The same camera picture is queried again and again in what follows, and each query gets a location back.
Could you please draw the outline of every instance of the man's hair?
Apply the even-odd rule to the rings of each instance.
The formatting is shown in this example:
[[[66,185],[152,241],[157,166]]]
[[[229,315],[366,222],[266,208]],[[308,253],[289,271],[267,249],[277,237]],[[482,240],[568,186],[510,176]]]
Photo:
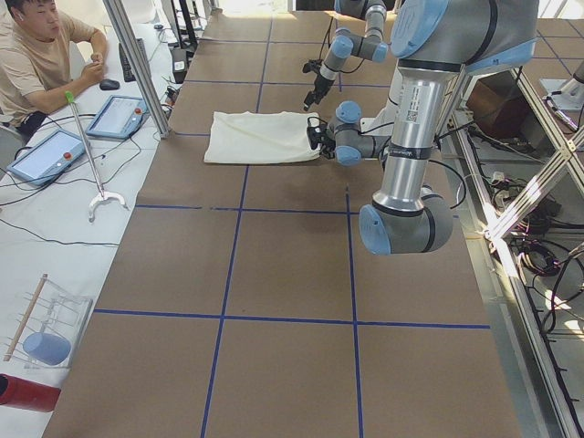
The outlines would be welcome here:
[[[23,8],[23,4],[25,2],[27,3],[48,3],[52,0],[5,0],[6,1],[6,7],[8,8],[8,12],[10,12],[11,16],[15,16],[12,13],[12,8],[15,7],[16,9],[18,9],[20,12],[25,12],[24,8]]]

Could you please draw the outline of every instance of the folded towel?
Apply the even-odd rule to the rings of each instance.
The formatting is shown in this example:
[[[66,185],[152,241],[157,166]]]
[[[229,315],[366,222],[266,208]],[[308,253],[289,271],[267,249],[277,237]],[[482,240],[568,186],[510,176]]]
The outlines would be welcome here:
[[[318,114],[214,114],[205,162],[270,164],[318,157],[307,137],[308,117]]]

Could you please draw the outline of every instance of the man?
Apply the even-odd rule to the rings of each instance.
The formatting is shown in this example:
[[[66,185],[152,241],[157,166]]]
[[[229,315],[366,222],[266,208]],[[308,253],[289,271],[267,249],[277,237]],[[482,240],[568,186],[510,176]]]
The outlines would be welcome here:
[[[57,12],[54,0],[5,0],[0,16],[0,108],[28,140],[47,114],[104,79],[108,42],[98,29]],[[92,63],[71,80],[69,42],[88,41]]]

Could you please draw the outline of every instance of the red cylinder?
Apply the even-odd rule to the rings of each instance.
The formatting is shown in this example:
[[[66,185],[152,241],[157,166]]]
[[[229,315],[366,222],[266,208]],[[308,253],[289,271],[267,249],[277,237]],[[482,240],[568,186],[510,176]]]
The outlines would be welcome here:
[[[0,404],[29,411],[51,412],[61,390],[52,386],[0,374]]]

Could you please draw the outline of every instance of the wooden stick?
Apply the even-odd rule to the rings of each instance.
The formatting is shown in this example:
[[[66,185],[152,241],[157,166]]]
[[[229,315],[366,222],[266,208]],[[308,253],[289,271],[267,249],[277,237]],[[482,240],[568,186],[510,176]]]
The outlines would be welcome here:
[[[20,337],[22,336],[22,332],[25,331],[26,323],[28,322],[28,319],[30,318],[30,314],[33,313],[33,309],[35,308],[35,305],[37,304],[38,297],[40,296],[40,291],[43,290],[43,286],[45,285],[47,278],[48,278],[47,274],[43,274],[43,276],[40,277],[40,280],[38,281],[38,285],[36,286],[35,293],[33,294],[33,297],[30,298],[30,302],[28,303],[28,308],[26,309],[25,315],[23,316],[22,321],[20,321],[20,325],[16,329],[16,333],[15,333],[14,337],[12,338],[12,342],[10,342],[10,347],[8,347],[8,351],[4,355],[4,362],[8,362],[10,360],[10,358],[12,358],[12,355],[16,349],[16,345],[18,344],[18,341],[20,340]]]

